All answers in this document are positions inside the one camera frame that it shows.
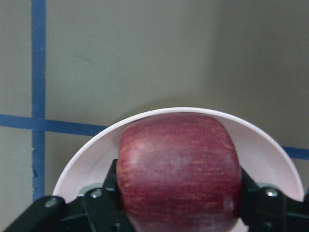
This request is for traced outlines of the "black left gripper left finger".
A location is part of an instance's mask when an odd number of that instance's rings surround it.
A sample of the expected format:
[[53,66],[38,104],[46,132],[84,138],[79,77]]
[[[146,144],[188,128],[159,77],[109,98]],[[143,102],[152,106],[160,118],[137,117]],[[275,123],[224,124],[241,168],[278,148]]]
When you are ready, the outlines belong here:
[[121,206],[113,160],[100,188],[92,188],[66,203],[60,196],[44,196],[32,203],[7,232],[132,232]]

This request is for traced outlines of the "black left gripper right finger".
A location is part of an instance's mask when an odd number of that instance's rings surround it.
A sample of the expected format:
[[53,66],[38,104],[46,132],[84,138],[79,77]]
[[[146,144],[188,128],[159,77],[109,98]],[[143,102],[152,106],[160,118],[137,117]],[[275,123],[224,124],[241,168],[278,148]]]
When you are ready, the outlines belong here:
[[250,232],[307,232],[309,195],[294,200],[271,185],[259,186],[242,173],[239,218]]

